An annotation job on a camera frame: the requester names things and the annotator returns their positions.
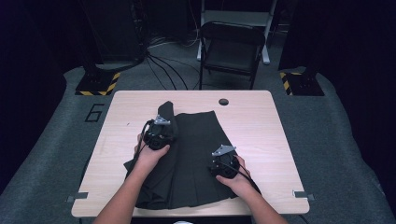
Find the black curtain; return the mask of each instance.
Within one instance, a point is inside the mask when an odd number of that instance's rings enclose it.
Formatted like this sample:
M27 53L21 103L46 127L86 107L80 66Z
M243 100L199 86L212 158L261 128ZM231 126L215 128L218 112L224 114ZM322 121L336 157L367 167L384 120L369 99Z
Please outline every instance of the black curtain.
M85 43L93 62L101 61L78 0L6 0L0 11L3 192L62 100L64 73L82 66L76 43Z
M392 0L300 0L279 69L319 64L396 215L395 11Z

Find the person's right hand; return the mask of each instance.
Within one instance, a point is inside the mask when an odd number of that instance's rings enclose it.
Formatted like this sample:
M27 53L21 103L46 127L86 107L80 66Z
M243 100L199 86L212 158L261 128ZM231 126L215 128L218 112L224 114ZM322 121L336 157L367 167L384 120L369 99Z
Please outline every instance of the person's right hand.
M239 156L235 157L238 159L240 166L245 167L245 161L244 159L242 159ZM250 176L250 171L243 169L242 167L239 167L239 172ZM237 174L233 179L229 179L229 178L225 178L221 175L217 175L216 179L223 185L226 185L228 187L230 187L230 189L239 197L241 197L242 199L245 199L252 191L252 189L254 191L256 191L250 184L250 182L241 174Z

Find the metal clamp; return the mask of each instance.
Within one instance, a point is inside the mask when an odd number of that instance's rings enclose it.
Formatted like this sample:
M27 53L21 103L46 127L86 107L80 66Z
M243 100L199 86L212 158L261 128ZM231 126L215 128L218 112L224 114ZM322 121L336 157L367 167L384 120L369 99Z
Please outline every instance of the metal clamp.
M234 150L236 150L236 147L221 145L216 151L212 152L212 156L221 156Z
M154 124L157 124L157 125L170 125L171 121L164 119L160 115L157 115L157 118L154 120Z

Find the chair leg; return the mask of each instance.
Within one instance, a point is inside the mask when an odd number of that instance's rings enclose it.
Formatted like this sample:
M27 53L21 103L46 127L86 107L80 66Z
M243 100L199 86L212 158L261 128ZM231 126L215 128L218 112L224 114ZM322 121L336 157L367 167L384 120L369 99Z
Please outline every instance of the chair leg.
M250 90L253 90L253 85L254 85L254 80L256 79L256 76L251 76L250 77Z
M203 67L200 66L199 70L199 90L202 89Z

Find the gray carpet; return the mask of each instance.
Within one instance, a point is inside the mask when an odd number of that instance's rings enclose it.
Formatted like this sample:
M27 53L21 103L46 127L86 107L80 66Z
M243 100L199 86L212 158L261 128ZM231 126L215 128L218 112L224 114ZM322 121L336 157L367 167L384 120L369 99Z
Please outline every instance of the gray carpet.
M260 64L254 89L273 94L305 191L316 197L310 202L305 218L310 223L396 223L375 174L361 159L347 114L332 84L318 75L325 96L286 94L277 71L283 41L282 34L276 35L269 49L271 64ZM199 68L197 44L189 48L167 44L149 51L182 62L168 61L183 76L189 89L196 85L198 74L186 64ZM151 65L165 88L172 90L163 70ZM164 66L177 89L183 90L180 79ZM63 100L0 197L0 223L78 223L71 216L73 204L64 200L78 192L84 164L92 153L113 97L113 94L76 96L75 87L83 74L82 68L64 74L67 90ZM219 73L205 74L204 89L248 89L245 77L227 76L226 81L223 77ZM143 62L121 73L115 88L120 90L163 90L163 86L147 62ZM98 122L84 122L93 104L104 104L96 107L103 114ZM290 223L304 223L298 216L284 217Z

